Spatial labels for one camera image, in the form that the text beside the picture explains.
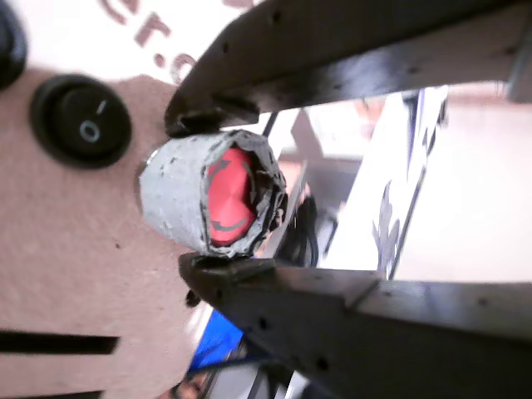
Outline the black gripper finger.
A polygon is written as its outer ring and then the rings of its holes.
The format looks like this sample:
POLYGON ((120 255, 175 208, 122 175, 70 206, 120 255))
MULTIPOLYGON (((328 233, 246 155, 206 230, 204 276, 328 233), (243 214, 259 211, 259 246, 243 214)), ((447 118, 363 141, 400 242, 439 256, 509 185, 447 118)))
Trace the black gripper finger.
POLYGON ((270 357, 336 398, 528 398, 531 287, 184 254, 180 275, 270 357))
POLYGON ((165 111, 171 137, 265 112, 503 81, 531 100, 528 1, 265 1, 231 22, 165 111))

